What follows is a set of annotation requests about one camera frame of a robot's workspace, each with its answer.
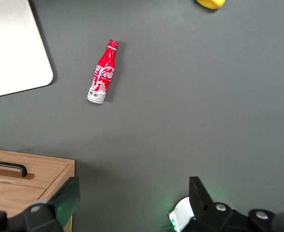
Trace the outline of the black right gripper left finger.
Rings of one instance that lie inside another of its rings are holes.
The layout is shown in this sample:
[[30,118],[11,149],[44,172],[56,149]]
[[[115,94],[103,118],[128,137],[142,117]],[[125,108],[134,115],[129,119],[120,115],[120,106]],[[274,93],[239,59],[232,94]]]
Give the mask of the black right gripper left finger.
[[63,232],[79,203],[79,178],[70,177],[51,198],[33,202],[16,216],[0,211],[0,232]]

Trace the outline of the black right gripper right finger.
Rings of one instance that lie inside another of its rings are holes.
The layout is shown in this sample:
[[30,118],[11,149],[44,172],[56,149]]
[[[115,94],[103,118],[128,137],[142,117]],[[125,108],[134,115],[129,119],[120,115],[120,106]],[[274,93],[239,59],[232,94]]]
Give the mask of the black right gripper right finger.
[[252,209],[245,216],[225,203],[214,202],[197,176],[189,178],[189,202],[194,219],[184,232],[284,232],[284,213]]

